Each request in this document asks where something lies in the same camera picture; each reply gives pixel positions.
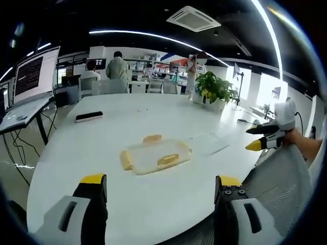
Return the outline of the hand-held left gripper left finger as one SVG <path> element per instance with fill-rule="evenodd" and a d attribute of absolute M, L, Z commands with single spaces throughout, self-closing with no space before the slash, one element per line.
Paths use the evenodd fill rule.
<path fill-rule="evenodd" d="M 45 214 L 35 233 L 40 244 L 105 244 L 107 176 L 84 177 Z"/>

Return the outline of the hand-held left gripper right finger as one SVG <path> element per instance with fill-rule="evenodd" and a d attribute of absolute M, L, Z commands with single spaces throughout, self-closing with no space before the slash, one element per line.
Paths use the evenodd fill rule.
<path fill-rule="evenodd" d="M 214 205 L 214 244 L 280 244 L 273 216 L 238 179 L 216 176 Z"/>

